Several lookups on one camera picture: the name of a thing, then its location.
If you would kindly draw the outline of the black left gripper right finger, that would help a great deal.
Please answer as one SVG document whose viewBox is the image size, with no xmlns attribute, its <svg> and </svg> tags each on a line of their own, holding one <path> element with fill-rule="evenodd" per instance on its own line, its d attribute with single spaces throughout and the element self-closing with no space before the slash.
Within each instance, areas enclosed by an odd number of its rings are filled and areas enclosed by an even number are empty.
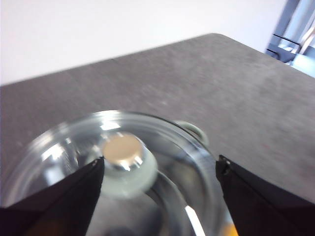
<svg viewBox="0 0 315 236">
<path fill-rule="evenodd" d="M 315 205 L 220 155 L 223 199 L 240 236 L 313 236 Z"/>
</svg>

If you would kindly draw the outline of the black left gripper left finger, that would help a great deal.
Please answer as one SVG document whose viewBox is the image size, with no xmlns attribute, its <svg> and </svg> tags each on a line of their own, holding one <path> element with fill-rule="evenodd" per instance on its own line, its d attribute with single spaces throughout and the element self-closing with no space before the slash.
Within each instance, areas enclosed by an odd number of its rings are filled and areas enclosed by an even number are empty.
<svg viewBox="0 0 315 236">
<path fill-rule="evenodd" d="M 2 236 L 84 236 L 104 177 L 98 158 L 61 181 L 0 209 Z"/>
</svg>

